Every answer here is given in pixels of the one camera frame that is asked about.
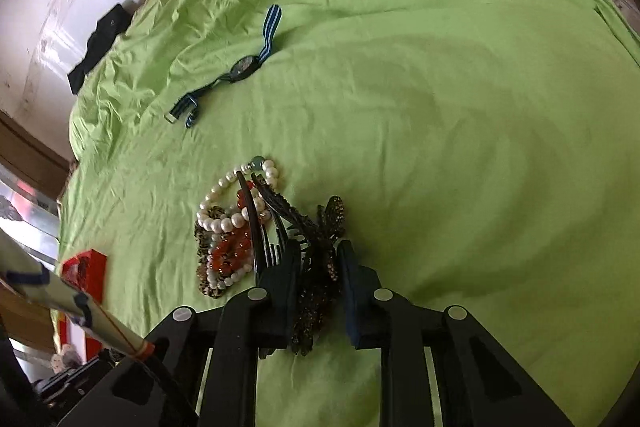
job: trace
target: jewelry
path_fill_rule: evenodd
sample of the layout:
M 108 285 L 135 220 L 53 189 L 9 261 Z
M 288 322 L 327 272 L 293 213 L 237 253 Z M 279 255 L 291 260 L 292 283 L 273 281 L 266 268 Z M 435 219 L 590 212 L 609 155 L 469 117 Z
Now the jewelry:
M 200 291 L 204 295 L 219 297 L 244 274 L 254 269 L 249 211 L 242 190 L 238 190 L 237 203 L 227 210 L 215 203 L 225 189 L 236 181 L 236 172 L 249 174 L 260 170 L 264 173 L 267 184 L 276 188 L 279 172 L 274 162 L 255 156 L 250 162 L 235 167 L 220 178 L 199 205 L 194 230 L 200 258 L 196 274 L 200 279 Z M 260 222 L 268 222 L 271 213 L 264 200 L 253 182 L 249 181 L 247 185 L 254 197 Z

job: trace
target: pearl bracelet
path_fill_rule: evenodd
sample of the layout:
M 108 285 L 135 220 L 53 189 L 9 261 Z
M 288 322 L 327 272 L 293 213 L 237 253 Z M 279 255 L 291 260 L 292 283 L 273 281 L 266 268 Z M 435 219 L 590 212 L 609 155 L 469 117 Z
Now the pearl bracelet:
M 251 232 L 249 230 L 249 211 L 244 202 L 242 190 L 238 190 L 238 203 L 228 210 L 215 203 L 225 189 L 236 181 L 236 172 L 249 174 L 262 170 L 265 179 L 272 188 L 278 186 L 278 170 L 272 160 L 262 156 L 252 158 L 249 163 L 242 164 L 220 178 L 196 213 L 195 236 L 198 240 L 200 265 L 196 273 L 200 279 L 200 290 L 212 297 L 220 296 L 227 287 L 239 281 L 242 276 L 253 269 L 251 252 Z M 247 182 L 260 222 L 271 219 L 257 188 Z

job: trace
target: bed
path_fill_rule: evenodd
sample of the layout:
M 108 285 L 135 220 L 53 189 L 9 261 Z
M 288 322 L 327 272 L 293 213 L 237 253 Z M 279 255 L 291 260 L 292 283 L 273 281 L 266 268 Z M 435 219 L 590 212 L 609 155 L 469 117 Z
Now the bed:
M 274 55 L 207 95 L 192 129 L 168 124 L 261 48 L 272 3 Z M 104 305 L 141 334 L 221 306 L 198 291 L 198 204 L 271 157 L 299 209 L 342 197 L 383 285 L 465 306 L 595 426 L 640 359 L 639 66 L 610 0 L 147 0 L 72 114 L 62 257 L 107 255 Z M 257 424 L 376 425 L 378 366 L 338 309 L 309 355 L 260 363 Z

